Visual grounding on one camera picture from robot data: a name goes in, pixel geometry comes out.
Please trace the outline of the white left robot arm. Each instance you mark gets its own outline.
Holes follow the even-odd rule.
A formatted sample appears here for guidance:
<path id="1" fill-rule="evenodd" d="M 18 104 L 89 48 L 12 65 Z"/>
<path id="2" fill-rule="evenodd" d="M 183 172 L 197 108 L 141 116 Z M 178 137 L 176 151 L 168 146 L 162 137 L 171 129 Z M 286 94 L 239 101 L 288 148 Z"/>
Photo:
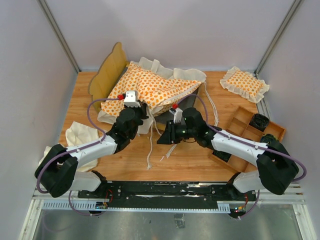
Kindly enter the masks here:
<path id="1" fill-rule="evenodd" d="M 87 144 L 63 147 L 54 145 L 36 169 L 36 188 L 53 198 L 68 191 L 88 191 L 96 198 L 107 193 L 105 178 L 96 171 L 79 172 L 85 164 L 125 149 L 148 118 L 147 106 L 125 107 L 116 118 L 110 131 Z"/>

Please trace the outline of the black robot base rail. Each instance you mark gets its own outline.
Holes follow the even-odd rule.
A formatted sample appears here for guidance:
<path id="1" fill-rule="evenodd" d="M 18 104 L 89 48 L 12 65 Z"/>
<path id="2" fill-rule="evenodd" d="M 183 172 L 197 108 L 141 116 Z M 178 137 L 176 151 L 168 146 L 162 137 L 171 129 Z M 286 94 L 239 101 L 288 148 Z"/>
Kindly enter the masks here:
<path id="1" fill-rule="evenodd" d="M 291 184 L 282 195 L 266 189 L 230 193 L 225 182 L 107 181 L 97 192 L 66 192 L 54 198 L 34 191 L 45 210 L 76 210 L 100 215 L 111 212 L 226 213 L 244 215 L 253 206 L 304 205 L 303 190 Z"/>

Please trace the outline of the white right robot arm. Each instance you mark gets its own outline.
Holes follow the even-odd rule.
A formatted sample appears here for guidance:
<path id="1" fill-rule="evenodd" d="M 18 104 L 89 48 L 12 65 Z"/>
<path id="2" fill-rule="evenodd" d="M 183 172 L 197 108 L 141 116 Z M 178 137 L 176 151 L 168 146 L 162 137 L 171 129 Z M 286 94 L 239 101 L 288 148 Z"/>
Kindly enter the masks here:
<path id="1" fill-rule="evenodd" d="M 299 172 L 297 164 L 280 142 L 263 143 L 236 136 L 207 124 L 194 107 L 185 110 L 173 107 L 170 113 L 173 120 L 166 128 L 170 144 L 193 138 L 203 148 L 238 157 L 257 168 L 251 172 L 237 172 L 227 182 L 226 193 L 232 200 L 261 189 L 282 195 Z"/>

